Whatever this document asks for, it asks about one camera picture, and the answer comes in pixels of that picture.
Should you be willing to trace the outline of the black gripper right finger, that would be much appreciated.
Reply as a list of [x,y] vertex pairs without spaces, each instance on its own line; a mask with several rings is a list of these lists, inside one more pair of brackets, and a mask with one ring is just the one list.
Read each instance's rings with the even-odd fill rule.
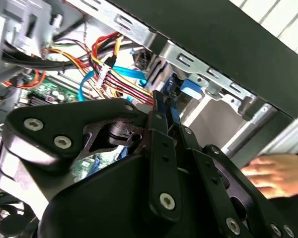
[[182,206],[196,207],[194,221],[208,238],[294,238],[296,230],[214,145],[200,147],[181,125],[172,100],[166,100],[169,134],[176,140],[177,168],[185,194]]

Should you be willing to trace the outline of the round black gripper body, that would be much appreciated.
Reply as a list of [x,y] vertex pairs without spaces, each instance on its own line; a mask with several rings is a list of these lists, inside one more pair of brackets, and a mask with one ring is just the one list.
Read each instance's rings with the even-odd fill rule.
[[149,164],[122,159],[58,193],[44,211],[40,238],[220,238],[208,198],[191,174],[176,170],[182,202],[177,223],[146,221]]

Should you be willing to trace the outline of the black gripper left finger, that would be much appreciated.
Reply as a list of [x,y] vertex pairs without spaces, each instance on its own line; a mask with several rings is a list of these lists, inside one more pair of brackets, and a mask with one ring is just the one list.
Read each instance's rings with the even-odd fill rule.
[[0,188],[29,205],[41,221],[50,201],[77,183],[75,162],[123,145],[129,148],[124,159],[141,156],[149,164],[145,219],[179,221],[182,203],[166,100],[154,92],[148,113],[125,99],[13,110],[1,133]]

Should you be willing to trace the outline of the person's right hand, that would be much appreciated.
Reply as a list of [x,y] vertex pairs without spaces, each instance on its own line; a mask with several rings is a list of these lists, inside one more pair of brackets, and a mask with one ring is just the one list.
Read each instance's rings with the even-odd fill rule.
[[298,155],[261,156],[241,172],[267,199],[298,195]]

